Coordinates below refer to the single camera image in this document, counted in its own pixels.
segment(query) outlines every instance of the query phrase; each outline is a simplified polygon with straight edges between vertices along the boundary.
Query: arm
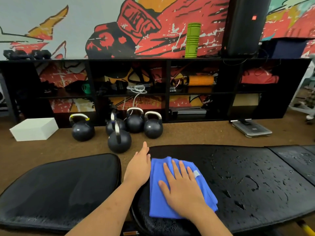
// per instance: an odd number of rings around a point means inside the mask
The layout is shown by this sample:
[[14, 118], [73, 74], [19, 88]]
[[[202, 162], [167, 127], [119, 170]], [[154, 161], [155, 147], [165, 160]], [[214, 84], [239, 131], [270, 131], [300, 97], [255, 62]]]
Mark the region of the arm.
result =
[[151, 171], [147, 143], [129, 162], [124, 182], [91, 214], [78, 223], [66, 236], [118, 236], [138, 189], [147, 182]]
[[175, 177], [167, 164], [163, 165], [170, 190], [165, 182], [159, 181], [159, 186], [169, 206], [179, 215], [193, 222], [202, 236], [232, 236], [214, 211], [205, 203], [190, 167], [187, 167], [186, 171], [183, 162], [180, 161], [180, 173], [173, 160], [172, 164]]

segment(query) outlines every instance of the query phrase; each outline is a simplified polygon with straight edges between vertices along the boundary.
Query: carpet floor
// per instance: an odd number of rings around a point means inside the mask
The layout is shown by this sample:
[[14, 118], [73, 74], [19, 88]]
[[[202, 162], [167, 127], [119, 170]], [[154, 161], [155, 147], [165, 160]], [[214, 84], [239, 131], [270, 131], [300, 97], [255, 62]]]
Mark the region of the carpet floor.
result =
[[[164, 124], [163, 135], [158, 139], [148, 139], [143, 133], [132, 134], [132, 146], [124, 154], [119, 154], [122, 172], [143, 141], [148, 146], [170, 144], [216, 144], [235, 146], [279, 146], [315, 144], [315, 125], [305, 124], [306, 115], [288, 111], [283, 119], [263, 119], [256, 122], [267, 127], [273, 134], [269, 137], [246, 138], [226, 121], [192, 122]], [[0, 118], [0, 193], [26, 171], [53, 161], [88, 155], [109, 153], [108, 136], [104, 127], [96, 127], [96, 135], [87, 142], [77, 142], [71, 136], [71, 129], [59, 129], [48, 140], [16, 142], [9, 129], [13, 124], [7, 117]], [[315, 214], [305, 217], [307, 224], [315, 229]], [[296, 223], [280, 227], [284, 235], [306, 235]], [[32, 233], [8, 232], [0, 230], [0, 236], [31, 236]]]

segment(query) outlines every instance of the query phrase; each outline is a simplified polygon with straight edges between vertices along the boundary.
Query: kettlebell handle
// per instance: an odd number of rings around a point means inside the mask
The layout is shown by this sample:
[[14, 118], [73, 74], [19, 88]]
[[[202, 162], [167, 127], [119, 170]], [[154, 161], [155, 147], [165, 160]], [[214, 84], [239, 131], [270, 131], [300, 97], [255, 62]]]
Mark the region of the kettlebell handle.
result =
[[112, 128], [115, 129], [115, 120], [116, 114], [114, 112], [111, 113], [111, 121], [112, 121]]
[[137, 108], [137, 107], [131, 107], [127, 109], [127, 117], [130, 117], [129, 112], [132, 110], [139, 110], [141, 112], [141, 114], [143, 115], [143, 110], [141, 108]]
[[117, 143], [121, 144], [120, 128], [119, 128], [119, 124], [117, 120], [115, 120], [115, 133], [116, 133]]
[[74, 117], [83, 117], [85, 119], [85, 121], [89, 121], [90, 120], [90, 118], [87, 115], [82, 114], [82, 113], [71, 114], [70, 117], [69, 117], [69, 121], [70, 121], [71, 126], [73, 126], [73, 124], [74, 124], [74, 121], [73, 121]]
[[147, 111], [144, 115], [144, 122], [148, 121], [148, 115], [149, 114], [153, 114], [153, 115], [156, 115], [158, 117], [158, 122], [159, 124], [162, 124], [162, 116], [158, 113], [158, 112], [155, 112], [155, 111]]

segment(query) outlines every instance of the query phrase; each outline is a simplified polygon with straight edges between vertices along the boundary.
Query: hand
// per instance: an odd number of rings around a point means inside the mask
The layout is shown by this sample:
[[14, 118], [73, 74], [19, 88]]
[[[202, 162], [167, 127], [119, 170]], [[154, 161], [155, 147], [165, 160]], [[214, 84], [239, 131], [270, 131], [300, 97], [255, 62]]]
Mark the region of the hand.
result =
[[147, 143], [144, 142], [142, 149], [136, 152], [134, 157], [128, 163], [124, 182], [134, 184], [136, 190], [148, 181], [151, 172], [151, 155], [148, 154], [149, 148]]
[[184, 163], [179, 161], [180, 174], [174, 160], [172, 160], [172, 164], [175, 178], [167, 167], [167, 164], [163, 164], [170, 190], [165, 182], [159, 181], [158, 184], [168, 205], [180, 216], [192, 220], [194, 214], [198, 213], [198, 209], [207, 207], [207, 205], [190, 167], [187, 167], [187, 174]]

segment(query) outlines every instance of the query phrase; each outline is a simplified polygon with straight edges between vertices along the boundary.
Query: blue towel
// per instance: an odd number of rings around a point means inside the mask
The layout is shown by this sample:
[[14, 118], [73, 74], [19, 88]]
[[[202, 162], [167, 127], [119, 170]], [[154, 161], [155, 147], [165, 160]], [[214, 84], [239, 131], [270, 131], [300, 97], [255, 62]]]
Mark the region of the blue towel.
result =
[[[179, 160], [174, 159], [179, 171]], [[171, 173], [174, 175], [173, 165], [172, 165], [172, 158], [170, 156], [164, 159], [156, 159], [152, 158], [151, 160], [151, 174], [150, 174], [150, 217], [157, 217], [157, 218], [171, 218], [171, 219], [182, 219], [179, 214], [177, 214], [166, 202], [166, 199], [158, 185], [160, 180], [164, 181], [168, 188], [169, 184], [167, 182], [163, 163], [166, 162], [168, 168], [170, 169]], [[201, 189], [203, 194], [204, 200], [206, 204], [213, 210], [217, 211], [217, 203], [218, 200], [215, 195], [210, 190], [205, 178], [202, 176], [198, 168], [195, 166], [194, 163], [189, 161], [183, 161], [185, 168], [190, 167], [191, 170], [195, 173], [196, 181]]]

